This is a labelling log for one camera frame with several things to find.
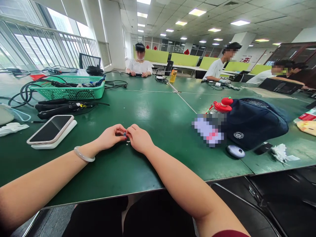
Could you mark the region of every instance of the smartphone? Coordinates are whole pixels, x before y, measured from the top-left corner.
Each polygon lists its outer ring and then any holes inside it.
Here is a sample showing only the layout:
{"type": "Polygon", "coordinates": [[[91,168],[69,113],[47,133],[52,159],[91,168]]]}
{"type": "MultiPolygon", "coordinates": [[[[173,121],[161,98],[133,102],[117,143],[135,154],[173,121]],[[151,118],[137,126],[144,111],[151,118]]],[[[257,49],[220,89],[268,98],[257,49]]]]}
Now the smartphone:
{"type": "Polygon", "coordinates": [[[52,144],[56,142],[73,119],[73,115],[55,115],[51,117],[26,141],[27,144],[52,144]]]}

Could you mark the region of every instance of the green plastic basket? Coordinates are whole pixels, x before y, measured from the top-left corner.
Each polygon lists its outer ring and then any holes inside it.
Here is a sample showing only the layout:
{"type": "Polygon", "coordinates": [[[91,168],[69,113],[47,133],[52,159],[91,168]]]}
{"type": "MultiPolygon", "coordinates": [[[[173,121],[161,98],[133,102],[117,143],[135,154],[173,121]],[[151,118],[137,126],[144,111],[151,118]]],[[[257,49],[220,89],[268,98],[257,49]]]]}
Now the green plastic basket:
{"type": "MultiPolygon", "coordinates": [[[[96,82],[102,79],[100,76],[61,76],[67,83],[89,83],[96,82]]],[[[58,77],[47,77],[45,80],[63,82],[58,77]]],[[[98,87],[55,87],[50,82],[35,82],[38,86],[30,86],[32,90],[36,90],[42,96],[48,100],[53,99],[69,99],[69,100],[88,100],[88,99],[100,99],[104,92],[104,81],[101,86],[98,87]]]]}

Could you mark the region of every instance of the black box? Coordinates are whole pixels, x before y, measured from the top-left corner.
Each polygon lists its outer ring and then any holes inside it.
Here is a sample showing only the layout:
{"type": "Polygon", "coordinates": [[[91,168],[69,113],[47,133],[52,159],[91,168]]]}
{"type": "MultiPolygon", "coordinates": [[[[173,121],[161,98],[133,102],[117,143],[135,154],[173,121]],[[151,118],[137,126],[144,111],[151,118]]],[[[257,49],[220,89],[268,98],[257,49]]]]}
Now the black box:
{"type": "Polygon", "coordinates": [[[295,91],[301,89],[303,85],[267,78],[259,85],[259,87],[268,91],[293,94],[295,91]]]}

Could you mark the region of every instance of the bracelet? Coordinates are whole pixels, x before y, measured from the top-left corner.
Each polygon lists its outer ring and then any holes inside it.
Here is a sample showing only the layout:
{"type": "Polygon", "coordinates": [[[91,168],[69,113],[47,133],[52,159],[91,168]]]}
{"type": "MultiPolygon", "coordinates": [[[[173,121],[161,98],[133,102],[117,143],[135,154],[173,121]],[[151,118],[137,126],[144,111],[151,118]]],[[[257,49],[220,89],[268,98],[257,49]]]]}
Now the bracelet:
{"type": "Polygon", "coordinates": [[[76,146],[76,147],[73,149],[77,156],[79,156],[81,159],[83,159],[83,160],[85,160],[85,161],[88,161],[88,162],[93,162],[93,161],[95,160],[95,157],[89,158],[89,157],[86,157],[86,156],[84,156],[83,154],[81,154],[80,151],[78,150],[79,147],[80,147],[80,146],[76,146]]]}

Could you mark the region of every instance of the white power bank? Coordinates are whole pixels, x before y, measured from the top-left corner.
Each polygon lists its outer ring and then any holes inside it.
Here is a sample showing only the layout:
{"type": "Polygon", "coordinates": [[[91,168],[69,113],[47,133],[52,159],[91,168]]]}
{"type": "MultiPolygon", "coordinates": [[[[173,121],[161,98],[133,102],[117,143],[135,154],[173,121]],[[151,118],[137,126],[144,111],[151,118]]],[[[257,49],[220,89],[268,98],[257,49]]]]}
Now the white power bank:
{"type": "Polygon", "coordinates": [[[48,149],[54,149],[59,145],[59,143],[70,133],[70,131],[77,125],[77,121],[73,120],[71,123],[68,125],[66,130],[63,132],[63,134],[59,137],[59,139],[52,143],[52,144],[38,144],[38,145],[31,145],[32,148],[36,150],[48,150],[48,149]]]}

